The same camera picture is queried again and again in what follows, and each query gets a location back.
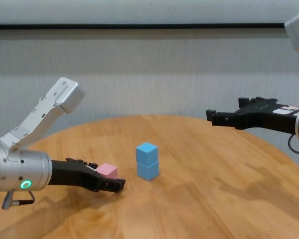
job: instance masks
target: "blue cube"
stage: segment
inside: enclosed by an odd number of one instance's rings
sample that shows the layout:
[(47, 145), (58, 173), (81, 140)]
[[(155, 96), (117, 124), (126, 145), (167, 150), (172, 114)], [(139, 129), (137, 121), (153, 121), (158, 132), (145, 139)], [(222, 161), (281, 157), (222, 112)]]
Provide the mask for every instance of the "blue cube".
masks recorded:
[(156, 162), (152, 164), (151, 166), (144, 166), (140, 163), (138, 163), (138, 176), (150, 181), (153, 178), (157, 177), (159, 175), (159, 163)]
[(136, 148), (136, 161), (146, 167), (158, 162), (157, 146), (150, 143), (143, 143)]

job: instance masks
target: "green led ring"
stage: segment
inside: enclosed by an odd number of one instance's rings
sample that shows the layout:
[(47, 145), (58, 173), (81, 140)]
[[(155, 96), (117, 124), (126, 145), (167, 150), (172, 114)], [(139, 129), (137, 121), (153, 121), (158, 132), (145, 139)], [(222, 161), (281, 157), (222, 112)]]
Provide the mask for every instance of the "green led ring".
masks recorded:
[(22, 189), (26, 189), (26, 188), (30, 187), (31, 184), (32, 184), (32, 183), (31, 183), (30, 180), (25, 180), (25, 181), (23, 181), (23, 182), (21, 183), (20, 188), (22, 188)]

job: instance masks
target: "wooden table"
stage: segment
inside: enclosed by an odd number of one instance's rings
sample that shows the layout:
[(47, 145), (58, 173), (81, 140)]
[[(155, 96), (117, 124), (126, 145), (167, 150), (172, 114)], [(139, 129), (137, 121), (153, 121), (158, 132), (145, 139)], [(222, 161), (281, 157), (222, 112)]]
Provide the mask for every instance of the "wooden table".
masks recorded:
[[(145, 141), (159, 148), (151, 182), (136, 174), (135, 147)], [(299, 168), (244, 131), (132, 116), (79, 125), (30, 149), (116, 165), (125, 189), (47, 186), (33, 206), (8, 211), (0, 193), (0, 239), (299, 239)]]

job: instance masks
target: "pink cube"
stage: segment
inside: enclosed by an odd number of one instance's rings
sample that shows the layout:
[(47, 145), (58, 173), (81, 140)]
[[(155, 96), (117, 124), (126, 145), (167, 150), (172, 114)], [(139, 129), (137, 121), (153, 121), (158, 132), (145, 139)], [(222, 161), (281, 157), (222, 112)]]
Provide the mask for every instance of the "pink cube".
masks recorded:
[(104, 163), (100, 167), (97, 167), (96, 171), (105, 178), (118, 178), (118, 168), (108, 163)]

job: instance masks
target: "white wall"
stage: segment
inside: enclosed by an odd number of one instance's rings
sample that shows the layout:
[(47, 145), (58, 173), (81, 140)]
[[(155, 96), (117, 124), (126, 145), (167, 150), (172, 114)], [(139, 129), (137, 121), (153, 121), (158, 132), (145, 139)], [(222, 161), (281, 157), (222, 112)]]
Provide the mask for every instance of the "white wall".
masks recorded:
[(299, 0), (0, 0), (0, 24), (283, 23)]
[[(239, 97), (299, 105), (299, 55), (283, 29), (0, 31), (0, 136), (62, 76), (87, 96), (50, 133), (130, 114), (205, 118), (235, 111)], [(249, 131), (299, 165), (287, 134)]]

